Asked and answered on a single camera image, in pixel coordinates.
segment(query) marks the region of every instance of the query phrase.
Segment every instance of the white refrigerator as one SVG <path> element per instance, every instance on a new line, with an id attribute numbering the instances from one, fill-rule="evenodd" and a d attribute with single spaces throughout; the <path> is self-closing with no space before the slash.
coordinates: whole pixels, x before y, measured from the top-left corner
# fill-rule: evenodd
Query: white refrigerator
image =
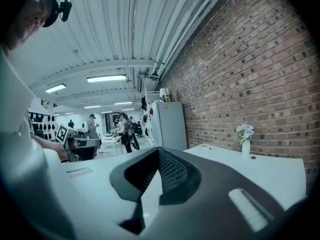
<path id="1" fill-rule="evenodd" d="M 181 102 L 153 102 L 150 112 L 151 134 L 154 147 L 187 150 L 184 112 Z"/>

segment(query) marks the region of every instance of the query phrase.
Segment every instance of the hair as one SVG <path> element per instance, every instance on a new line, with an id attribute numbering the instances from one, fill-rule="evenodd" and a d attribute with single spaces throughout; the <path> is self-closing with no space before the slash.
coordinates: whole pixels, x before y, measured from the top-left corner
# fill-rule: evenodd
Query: hair
<path id="1" fill-rule="evenodd" d="M 128 115 L 125 112 L 120 112 L 119 116 L 123 116 L 125 120 L 128 120 Z"/>

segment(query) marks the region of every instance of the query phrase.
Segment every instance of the ceiling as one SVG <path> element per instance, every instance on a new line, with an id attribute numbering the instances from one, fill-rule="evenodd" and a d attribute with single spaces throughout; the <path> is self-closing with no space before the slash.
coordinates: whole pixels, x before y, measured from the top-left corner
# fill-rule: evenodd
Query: ceiling
<path id="1" fill-rule="evenodd" d="M 193 1 L 186 0 L 164 51 Z M 133 101 L 129 107 L 140 108 L 144 89 L 156 84 L 149 73 L 178 0 L 71 2 L 66 22 L 58 18 L 10 54 L 17 73 L 37 97 L 66 107 L 101 105 L 104 111 Z M 87 81 L 105 75 L 126 75 L 127 81 Z M 45 92 L 62 83 L 65 89 Z"/>

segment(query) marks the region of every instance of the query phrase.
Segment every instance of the white vase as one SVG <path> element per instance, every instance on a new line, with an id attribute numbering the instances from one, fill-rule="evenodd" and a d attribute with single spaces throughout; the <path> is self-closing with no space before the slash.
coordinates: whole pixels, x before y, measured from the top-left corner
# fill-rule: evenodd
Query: white vase
<path id="1" fill-rule="evenodd" d="M 242 157 L 248 158 L 250 156 L 250 140 L 245 140 L 242 143 Z"/>

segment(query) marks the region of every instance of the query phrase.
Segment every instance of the ceiling light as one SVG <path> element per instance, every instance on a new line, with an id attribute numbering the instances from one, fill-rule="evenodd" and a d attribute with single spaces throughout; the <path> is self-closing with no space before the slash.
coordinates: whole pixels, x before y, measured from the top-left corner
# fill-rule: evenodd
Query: ceiling light
<path id="1" fill-rule="evenodd" d="M 104 75 L 104 76 L 94 76 L 88 77 L 86 79 L 89 83 L 102 82 L 102 81 L 114 81 L 114 80 L 127 80 L 127 76 L 123 75 Z"/>
<path id="2" fill-rule="evenodd" d="M 52 88 L 50 88 L 50 89 L 46 89 L 45 91 L 49 94 L 49 93 L 52 93 L 52 92 L 55 92 L 55 91 L 58 91 L 58 90 L 64 89 L 64 88 L 66 88 L 66 85 L 64 85 L 64 84 L 62 83 L 62 84 L 59 84 L 59 85 L 57 85 L 57 86 L 55 86 L 55 87 L 52 87 Z"/>
<path id="3" fill-rule="evenodd" d="M 114 105 L 122 105 L 122 104 L 132 104 L 132 101 L 129 102 L 118 102 L 118 103 L 114 103 Z"/>
<path id="4" fill-rule="evenodd" d="M 96 106 L 85 106 L 85 109 L 91 109 L 91 108 L 98 108 L 101 107 L 100 105 L 96 105 Z"/>

